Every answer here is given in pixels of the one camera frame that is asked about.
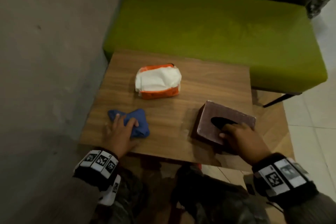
upholstered bench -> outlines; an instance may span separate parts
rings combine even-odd
[[[325,82],[305,7],[269,0],[124,0],[104,42],[117,48],[250,67],[255,89],[286,93]]]

bench leg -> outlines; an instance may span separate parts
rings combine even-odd
[[[279,98],[273,100],[272,102],[270,102],[270,103],[268,103],[268,104],[266,104],[266,105],[263,105],[263,108],[269,107],[269,106],[274,105],[274,104],[279,103],[279,102],[282,102],[282,101],[284,101],[284,100],[286,100],[286,99],[289,99],[289,98],[291,98],[291,97],[293,97],[293,96],[297,96],[297,95],[284,94],[283,96],[281,96],[281,97],[279,97]]]

hand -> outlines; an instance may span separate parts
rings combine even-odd
[[[251,166],[271,155],[262,137],[248,125],[226,124],[219,136],[228,141],[237,154]]]
[[[133,126],[139,126],[138,121],[131,118],[124,126],[125,117],[117,114],[112,125],[106,125],[106,135],[102,143],[103,148],[112,151],[119,159],[139,143],[139,140],[130,140]]]

table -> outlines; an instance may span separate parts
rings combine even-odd
[[[137,71],[143,66],[166,63],[180,69],[180,94],[165,99],[141,99],[134,90]],[[250,171],[250,166],[239,156],[216,153],[212,146],[190,137],[196,115],[207,100],[253,115],[249,68],[147,52],[115,51],[80,143],[101,145],[108,110],[127,113],[143,108],[150,136],[133,153]]]

concrete wall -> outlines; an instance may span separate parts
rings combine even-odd
[[[1,223],[57,186],[59,161],[75,154],[119,2],[0,0]]]

